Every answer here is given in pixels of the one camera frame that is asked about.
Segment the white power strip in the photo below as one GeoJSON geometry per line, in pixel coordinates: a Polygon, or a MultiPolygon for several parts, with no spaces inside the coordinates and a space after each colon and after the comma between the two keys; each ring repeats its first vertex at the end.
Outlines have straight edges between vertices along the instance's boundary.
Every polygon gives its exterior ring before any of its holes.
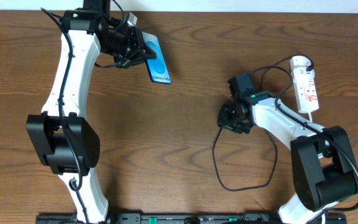
{"type": "Polygon", "coordinates": [[[314,70],[306,71],[311,62],[304,56],[292,57],[290,64],[298,112],[308,113],[311,120],[311,112],[319,108],[316,85],[314,84],[314,70]]]}

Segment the blue circle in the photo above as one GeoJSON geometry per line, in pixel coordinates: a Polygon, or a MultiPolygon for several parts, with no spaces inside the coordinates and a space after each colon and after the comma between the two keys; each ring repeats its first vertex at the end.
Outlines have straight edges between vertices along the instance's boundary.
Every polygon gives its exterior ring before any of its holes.
{"type": "Polygon", "coordinates": [[[164,63],[162,63],[162,61],[158,58],[157,46],[151,41],[147,41],[146,44],[157,54],[156,59],[150,59],[147,61],[149,63],[149,67],[153,68],[157,73],[163,74],[165,72],[165,66],[164,63]]]}

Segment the blue smartphone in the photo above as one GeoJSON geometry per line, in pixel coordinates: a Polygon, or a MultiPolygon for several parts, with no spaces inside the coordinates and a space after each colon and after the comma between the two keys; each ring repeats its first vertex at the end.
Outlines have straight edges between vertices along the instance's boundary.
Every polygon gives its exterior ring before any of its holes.
{"type": "Polygon", "coordinates": [[[171,84],[171,76],[169,75],[167,64],[162,55],[162,50],[158,38],[153,34],[142,32],[143,40],[157,54],[156,59],[146,60],[147,70],[150,79],[154,83],[171,84]]]}

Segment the white background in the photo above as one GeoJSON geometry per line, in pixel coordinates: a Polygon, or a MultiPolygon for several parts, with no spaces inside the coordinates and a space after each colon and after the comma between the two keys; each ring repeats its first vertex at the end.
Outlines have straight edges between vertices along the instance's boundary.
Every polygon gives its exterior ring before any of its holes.
{"type": "MultiPolygon", "coordinates": [[[[125,11],[358,13],[358,0],[117,0],[125,11]]],[[[83,0],[0,0],[0,9],[67,10],[83,0]]],[[[113,3],[112,10],[117,10],[113,3]]]]}

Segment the brown wood surface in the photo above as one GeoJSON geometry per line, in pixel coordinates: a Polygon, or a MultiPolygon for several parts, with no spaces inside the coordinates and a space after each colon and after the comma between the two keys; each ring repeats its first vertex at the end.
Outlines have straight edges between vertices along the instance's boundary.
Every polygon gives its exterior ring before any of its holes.
{"type": "MultiPolygon", "coordinates": [[[[358,164],[357,14],[135,14],[139,27],[158,36],[173,83],[151,83],[145,65],[93,70],[88,121],[101,140],[97,169],[112,211],[242,213],[285,203],[294,190],[283,144],[271,184],[238,193],[219,185],[211,146],[219,108],[231,100],[227,80],[297,52],[316,64],[320,109],[314,120],[342,126],[358,164]]],[[[59,57],[60,31],[46,15],[0,11],[0,223],[75,212],[67,188],[40,164],[25,130],[27,115],[39,113],[50,93],[59,57]]],[[[99,58],[100,64],[111,60],[99,58]]],[[[271,71],[265,88],[278,92],[287,83],[285,74],[271,71]]],[[[283,100],[296,109],[290,92],[283,100]]],[[[259,128],[250,135],[223,131],[217,158],[226,185],[245,187],[267,180],[274,150],[259,128]]],[[[358,210],[347,217],[358,223],[358,210]]]]}

